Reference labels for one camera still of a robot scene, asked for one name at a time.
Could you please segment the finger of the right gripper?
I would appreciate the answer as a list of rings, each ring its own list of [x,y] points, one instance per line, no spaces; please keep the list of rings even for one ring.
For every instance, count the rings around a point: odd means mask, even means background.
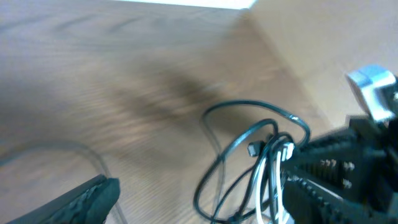
[[[371,165],[383,152],[367,147],[350,127],[309,142],[282,163],[297,180],[311,182],[335,197],[370,202]]]
[[[295,223],[397,223],[396,215],[335,197],[303,179],[284,184],[282,203]]]

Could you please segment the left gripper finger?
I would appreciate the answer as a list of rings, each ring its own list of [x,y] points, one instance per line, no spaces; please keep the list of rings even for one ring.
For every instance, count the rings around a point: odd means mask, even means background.
[[[104,223],[119,196],[119,179],[100,174],[11,223]]]

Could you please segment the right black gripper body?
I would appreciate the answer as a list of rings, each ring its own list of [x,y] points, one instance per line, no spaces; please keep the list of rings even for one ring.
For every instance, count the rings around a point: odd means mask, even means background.
[[[396,215],[397,118],[378,123],[367,114],[350,118],[349,127],[368,148],[385,154],[385,158],[372,162],[368,200],[375,210]]]

